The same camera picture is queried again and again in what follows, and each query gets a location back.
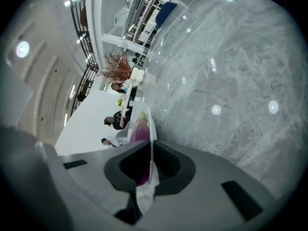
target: gray marble surface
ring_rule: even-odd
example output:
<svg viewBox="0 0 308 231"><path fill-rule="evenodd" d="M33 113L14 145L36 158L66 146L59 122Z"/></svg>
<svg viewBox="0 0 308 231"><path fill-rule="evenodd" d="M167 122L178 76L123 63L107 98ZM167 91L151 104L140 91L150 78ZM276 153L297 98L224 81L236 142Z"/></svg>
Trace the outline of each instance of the gray marble surface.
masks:
<svg viewBox="0 0 308 231"><path fill-rule="evenodd" d="M307 163L305 39L270 0L183 2L189 10L172 12L144 66L158 139L221 155L279 198Z"/></svg>

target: desk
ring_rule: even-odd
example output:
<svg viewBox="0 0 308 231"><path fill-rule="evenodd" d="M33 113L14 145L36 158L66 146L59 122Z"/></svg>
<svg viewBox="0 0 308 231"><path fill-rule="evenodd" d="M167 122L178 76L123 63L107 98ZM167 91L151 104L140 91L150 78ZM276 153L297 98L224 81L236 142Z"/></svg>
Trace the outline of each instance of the desk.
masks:
<svg viewBox="0 0 308 231"><path fill-rule="evenodd" d="M129 104L129 98L130 98L130 94L131 94L131 90L133 88L133 84L129 84L128 86L128 90L127 90L127 93L126 93L126 99L123 100L123 109L122 109L122 116L125 117L125 113L127 111L127 106Z"/></svg>

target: white wall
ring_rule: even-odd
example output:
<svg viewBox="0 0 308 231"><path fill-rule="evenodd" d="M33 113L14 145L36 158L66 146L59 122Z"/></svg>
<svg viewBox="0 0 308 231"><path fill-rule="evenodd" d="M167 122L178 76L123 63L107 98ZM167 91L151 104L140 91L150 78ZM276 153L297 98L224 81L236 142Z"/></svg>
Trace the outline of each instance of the white wall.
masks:
<svg viewBox="0 0 308 231"><path fill-rule="evenodd" d="M63 0L25 0L1 36L3 62L33 91L18 127L53 145L64 127L65 113L70 114L65 105L72 86L78 86L83 74L61 33L61 25L75 32L71 14L65 20L57 16L57 11L67 9ZM22 40L30 51L18 58L15 48Z"/></svg>
<svg viewBox="0 0 308 231"><path fill-rule="evenodd" d="M5 127L16 127L33 91L6 64L2 64L0 78L0 122Z"/></svg>
<svg viewBox="0 0 308 231"><path fill-rule="evenodd" d="M100 90L92 91L68 120L55 149L58 155L70 155L107 149L102 138L115 137L119 132L104 125L107 116L113 116L120 108L118 95Z"/></svg>

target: railing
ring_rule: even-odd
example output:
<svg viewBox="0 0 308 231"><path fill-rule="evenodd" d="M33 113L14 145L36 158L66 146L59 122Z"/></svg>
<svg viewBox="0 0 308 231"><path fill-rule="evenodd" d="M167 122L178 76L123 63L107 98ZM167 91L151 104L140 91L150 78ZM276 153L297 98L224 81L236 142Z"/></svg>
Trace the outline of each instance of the railing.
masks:
<svg viewBox="0 0 308 231"><path fill-rule="evenodd" d="M86 98L92 87L98 65L94 56L86 14L86 0L69 0L73 23L77 33L78 44L81 45L86 57L87 68L79 83L71 115L78 108L80 103Z"/></svg>

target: chair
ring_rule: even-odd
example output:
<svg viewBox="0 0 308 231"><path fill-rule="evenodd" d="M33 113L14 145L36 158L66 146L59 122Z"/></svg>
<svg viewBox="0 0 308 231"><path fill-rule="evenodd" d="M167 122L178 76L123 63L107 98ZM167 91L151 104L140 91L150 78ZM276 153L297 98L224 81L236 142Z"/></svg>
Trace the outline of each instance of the chair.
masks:
<svg viewBox="0 0 308 231"><path fill-rule="evenodd" d="M166 2L162 6L155 19L158 29L161 28L164 21L168 18L168 16L171 14L171 12L175 9L176 6L177 4L173 2Z"/></svg>

